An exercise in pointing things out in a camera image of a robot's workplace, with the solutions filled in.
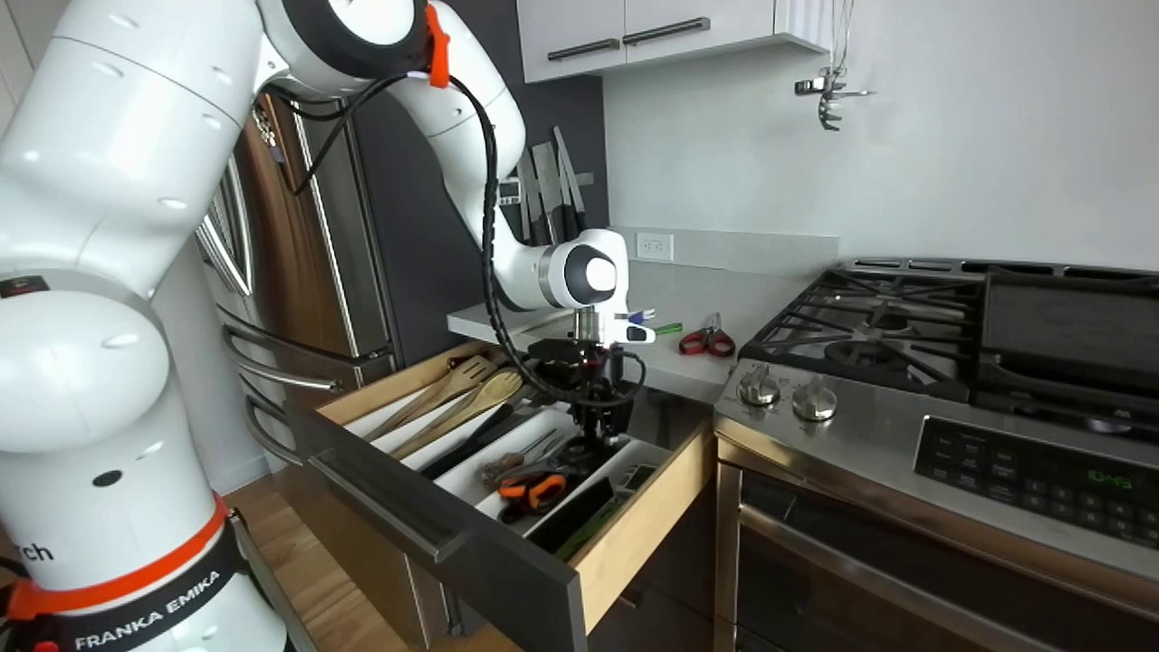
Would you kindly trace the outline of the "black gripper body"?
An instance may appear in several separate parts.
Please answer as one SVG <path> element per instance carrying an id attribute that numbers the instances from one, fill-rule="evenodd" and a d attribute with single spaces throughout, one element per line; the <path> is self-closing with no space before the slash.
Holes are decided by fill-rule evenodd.
<path id="1" fill-rule="evenodd" d="M 566 398 L 568 404 L 635 404 L 635 398 L 641 395 L 641 379 L 624 376 L 630 352 L 597 344 L 592 309 L 572 310 L 568 329 L 537 340 L 530 355 L 533 373 L 548 384 L 552 395 Z"/>

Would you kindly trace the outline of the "white franka robot arm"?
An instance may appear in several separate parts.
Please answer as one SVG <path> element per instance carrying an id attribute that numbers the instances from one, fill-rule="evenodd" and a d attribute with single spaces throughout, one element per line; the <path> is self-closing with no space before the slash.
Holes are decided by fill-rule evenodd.
<path id="1" fill-rule="evenodd" d="M 292 647 L 180 376 L 213 309 L 191 242 L 267 89 L 399 102 L 500 292 L 624 335 L 616 232 L 506 232 L 523 107 L 445 0 L 70 0 L 0 137 L 5 652 Z"/>

